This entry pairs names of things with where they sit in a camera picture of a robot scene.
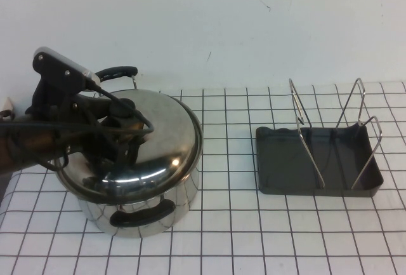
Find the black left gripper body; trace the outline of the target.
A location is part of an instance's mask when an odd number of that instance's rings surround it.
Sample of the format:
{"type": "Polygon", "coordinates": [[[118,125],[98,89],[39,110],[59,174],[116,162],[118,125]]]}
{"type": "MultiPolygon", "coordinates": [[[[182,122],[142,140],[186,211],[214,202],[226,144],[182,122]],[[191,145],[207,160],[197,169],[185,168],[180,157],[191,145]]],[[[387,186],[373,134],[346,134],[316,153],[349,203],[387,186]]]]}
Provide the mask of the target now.
{"type": "Polygon", "coordinates": [[[30,128],[40,132],[25,141],[25,157],[31,161],[49,161],[81,152],[92,161],[104,160],[104,131],[117,128],[117,117],[96,118],[91,99],[68,95],[51,87],[38,87],[31,106],[25,111],[32,120],[30,128]]]}

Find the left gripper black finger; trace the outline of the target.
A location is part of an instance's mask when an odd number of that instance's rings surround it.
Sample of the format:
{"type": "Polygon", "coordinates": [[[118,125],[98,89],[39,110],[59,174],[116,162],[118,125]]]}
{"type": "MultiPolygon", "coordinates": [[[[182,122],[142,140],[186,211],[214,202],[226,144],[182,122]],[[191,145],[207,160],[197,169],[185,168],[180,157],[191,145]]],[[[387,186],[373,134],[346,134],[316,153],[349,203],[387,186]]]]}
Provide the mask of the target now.
{"type": "Polygon", "coordinates": [[[133,110],[136,109],[135,103],[128,98],[120,98],[120,102],[115,102],[106,98],[92,98],[91,112],[96,118],[113,116],[118,118],[133,117],[133,110]]]}
{"type": "Polygon", "coordinates": [[[135,163],[140,148],[140,131],[134,128],[107,128],[104,131],[106,167],[128,167],[135,163]]]}

